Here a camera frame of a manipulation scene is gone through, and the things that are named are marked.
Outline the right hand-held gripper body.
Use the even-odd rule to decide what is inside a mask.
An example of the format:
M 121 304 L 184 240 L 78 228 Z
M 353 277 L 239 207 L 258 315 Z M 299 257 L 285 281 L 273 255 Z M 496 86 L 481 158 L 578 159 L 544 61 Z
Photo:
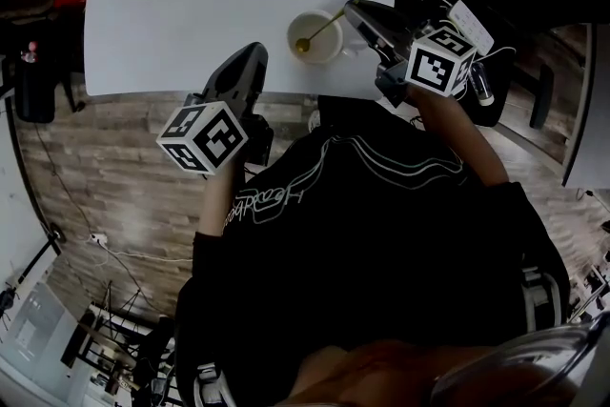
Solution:
M 442 96 L 464 90 L 477 48 L 448 27 L 377 50 L 376 87 L 395 107 L 410 85 Z

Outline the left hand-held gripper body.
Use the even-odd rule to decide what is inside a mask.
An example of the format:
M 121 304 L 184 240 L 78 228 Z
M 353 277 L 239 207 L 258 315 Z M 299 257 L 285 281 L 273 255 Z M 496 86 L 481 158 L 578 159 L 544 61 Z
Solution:
M 187 173 L 215 175 L 240 152 L 248 163 L 266 166 L 274 131 L 254 113 L 260 90 L 188 95 L 160 134 L 157 145 Z

